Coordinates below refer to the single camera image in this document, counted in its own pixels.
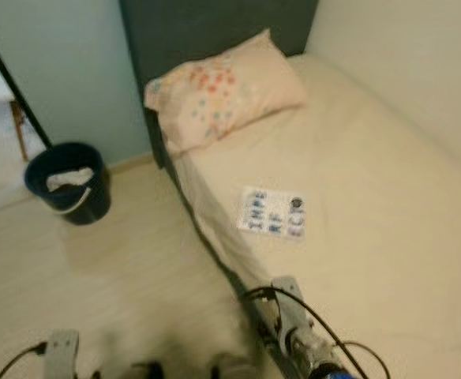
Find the paper card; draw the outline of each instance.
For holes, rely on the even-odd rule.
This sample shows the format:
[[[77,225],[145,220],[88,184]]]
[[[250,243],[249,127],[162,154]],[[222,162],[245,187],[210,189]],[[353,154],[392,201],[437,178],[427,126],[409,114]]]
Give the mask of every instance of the paper card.
[[[298,193],[245,187],[239,212],[238,229],[303,239],[305,203]]]

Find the floral pillowcase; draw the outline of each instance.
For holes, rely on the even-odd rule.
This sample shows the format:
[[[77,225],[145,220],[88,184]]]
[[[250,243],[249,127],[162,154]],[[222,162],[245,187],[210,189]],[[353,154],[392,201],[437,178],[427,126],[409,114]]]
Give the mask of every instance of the floral pillowcase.
[[[306,102],[301,81],[269,30],[221,55],[186,62],[148,82],[170,153],[207,146],[267,114]]]

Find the black cable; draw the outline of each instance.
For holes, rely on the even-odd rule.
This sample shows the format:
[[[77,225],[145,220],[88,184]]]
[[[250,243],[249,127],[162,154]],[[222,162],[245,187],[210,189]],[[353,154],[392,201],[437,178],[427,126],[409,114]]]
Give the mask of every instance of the black cable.
[[[6,366],[1,370],[0,372],[0,379],[4,377],[4,375],[8,372],[8,370],[13,367],[15,363],[18,362],[18,360],[22,357],[24,357],[27,354],[31,353],[36,353],[37,355],[43,355],[46,350],[47,350],[48,342],[44,341],[41,343],[38,343],[35,346],[28,347],[27,349],[21,351],[18,353],[13,359],[11,359]]]
[[[309,312],[309,314],[311,314],[311,316],[313,316],[319,323],[320,325],[322,325],[322,328],[324,328],[327,333],[332,337],[332,339],[334,340],[335,344],[341,348],[341,350],[343,351],[343,353],[348,357],[348,359],[350,359],[350,362],[351,364],[355,367],[355,369],[358,371],[358,373],[360,375],[362,375],[362,379],[369,379],[369,377],[365,374],[365,371],[360,367],[360,365],[358,364],[357,360],[355,359],[355,357],[348,351],[347,347],[344,346],[343,344],[343,341],[341,341],[339,339],[339,337],[334,333],[334,331],[331,329],[330,326],[328,326],[328,324],[324,321],[324,319],[322,317],[320,317],[314,310],[312,310],[308,304],[306,304],[305,302],[303,302],[300,298],[298,298],[297,296],[291,294],[290,292],[288,291],[285,291],[281,288],[276,288],[276,287],[257,287],[257,288],[254,288],[252,289],[251,291],[247,291],[245,292],[245,294],[243,295],[243,297],[246,297],[246,298],[249,298],[249,297],[252,297],[260,292],[264,292],[264,296],[265,297],[269,297],[270,296],[267,296],[267,292],[268,291],[274,291],[274,292],[279,292],[280,294],[283,294],[285,296],[287,296],[288,298],[291,298],[292,300],[294,300],[297,304],[299,304],[300,306],[302,306],[305,310],[307,310]]]
[[[343,341],[343,345],[360,347],[361,349],[364,349],[365,351],[370,353],[380,363],[381,367],[383,368],[383,371],[385,372],[385,376],[387,377],[387,379],[392,378],[392,376],[390,375],[390,371],[388,371],[387,365],[385,364],[385,362],[383,362],[383,359],[381,359],[378,353],[376,353],[373,349],[357,341]],[[336,344],[333,344],[332,347],[339,347],[339,346]]]

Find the black bucket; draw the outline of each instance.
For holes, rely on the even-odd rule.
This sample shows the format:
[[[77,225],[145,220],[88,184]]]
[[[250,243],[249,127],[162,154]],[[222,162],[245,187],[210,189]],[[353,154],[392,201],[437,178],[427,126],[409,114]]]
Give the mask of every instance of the black bucket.
[[[89,167],[94,175],[82,186],[50,192],[50,175]],[[39,154],[25,171],[25,185],[41,197],[55,214],[71,223],[85,225],[106,215],[111,205],[109,174],[99,152],[76,142],[58,144]]]

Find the wooden chair leg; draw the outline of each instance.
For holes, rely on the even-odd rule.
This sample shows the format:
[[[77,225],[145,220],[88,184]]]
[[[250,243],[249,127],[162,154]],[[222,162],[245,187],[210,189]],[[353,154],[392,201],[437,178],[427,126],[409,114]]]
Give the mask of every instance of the wooden chair leg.
[[[28,162],[27,150],[25,149],[24,135],[22,134],[22,124],[24,123],[24,115],[22,114],[22,109],[20,104],[15,100],[9,102],[11,108],[11,113],[13,114],[13,123],[15,124],[15,130],[17,132],[18,143],[20,144],[20,151],[22,153],[22,158],[25,162]]]

